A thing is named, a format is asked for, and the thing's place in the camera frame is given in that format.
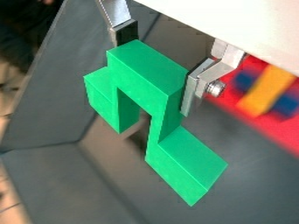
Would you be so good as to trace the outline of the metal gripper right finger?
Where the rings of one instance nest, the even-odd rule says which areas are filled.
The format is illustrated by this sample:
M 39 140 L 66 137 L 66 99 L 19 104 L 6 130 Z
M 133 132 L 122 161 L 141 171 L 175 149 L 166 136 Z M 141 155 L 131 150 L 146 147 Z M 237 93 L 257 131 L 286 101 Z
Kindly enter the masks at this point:
M 189 73 L 182 98 L 182 114 L 190 114 L 193 99 L 205 95 L 218 97 L 226 84 L 221 77 L 233 72 L 246 57 L 246 52 L 221 39 L 215 39 L 207 58 Z

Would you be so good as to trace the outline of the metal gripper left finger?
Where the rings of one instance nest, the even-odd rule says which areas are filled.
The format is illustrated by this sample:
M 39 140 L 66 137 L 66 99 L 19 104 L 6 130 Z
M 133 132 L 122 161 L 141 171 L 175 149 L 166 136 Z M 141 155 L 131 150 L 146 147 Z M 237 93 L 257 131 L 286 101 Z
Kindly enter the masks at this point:
M 114 46 L 122 46 L 139 39 L 138 22 L 131 17 L 127 0 L 97 0 L 97 3 Z

